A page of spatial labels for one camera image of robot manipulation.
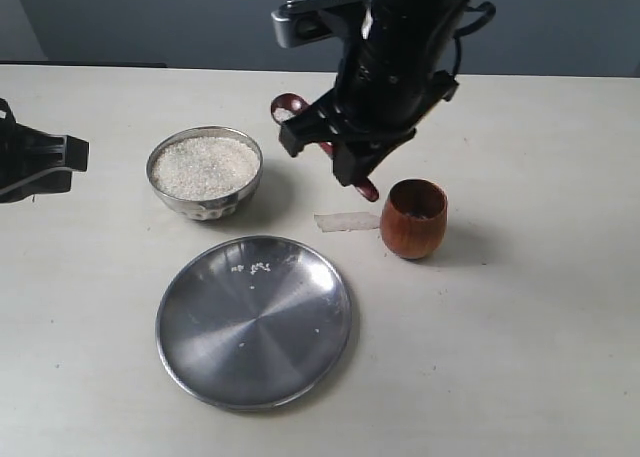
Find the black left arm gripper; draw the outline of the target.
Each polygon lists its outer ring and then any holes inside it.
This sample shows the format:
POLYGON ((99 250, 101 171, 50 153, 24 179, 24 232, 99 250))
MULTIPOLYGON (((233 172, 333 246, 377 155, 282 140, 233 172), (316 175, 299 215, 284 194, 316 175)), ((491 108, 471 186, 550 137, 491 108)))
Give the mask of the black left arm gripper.
POLYGON ((3 98, 0 101, 1 202, 69 192, 72 174, 87 171, 89 143, 48 134, 14 140, 16 119, 8 102, 3 98))

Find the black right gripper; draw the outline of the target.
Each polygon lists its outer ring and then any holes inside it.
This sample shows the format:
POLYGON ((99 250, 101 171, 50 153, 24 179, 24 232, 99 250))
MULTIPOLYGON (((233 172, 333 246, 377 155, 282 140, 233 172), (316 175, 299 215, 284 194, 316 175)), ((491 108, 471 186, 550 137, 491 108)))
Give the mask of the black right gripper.
POLYGON ((456 32, 459 9, 358 6, 340 9, 332 30, 344 41, 332 99, 318 99, 280 125, 290 157, 308 145, 329 150, 342 186, 363 183, 416 124, 457 90, 456 72, 437 62, 456 32))

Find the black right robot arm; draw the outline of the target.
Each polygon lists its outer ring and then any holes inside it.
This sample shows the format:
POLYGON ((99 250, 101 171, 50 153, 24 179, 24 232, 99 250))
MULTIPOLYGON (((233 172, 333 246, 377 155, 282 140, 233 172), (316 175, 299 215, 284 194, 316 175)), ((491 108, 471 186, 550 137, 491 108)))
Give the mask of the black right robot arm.
POLYGON ((411 140, 419 121, 450 100, 457 68, 436 65, 448 44, 487 25, 490 2, 472 0, 298 0, 272 14, 283 48, 337 38, 343 55, 331 90, 284 121, 279 141, 295 157, 309 144, 331 147, 343 186, 362 186, 411 140))

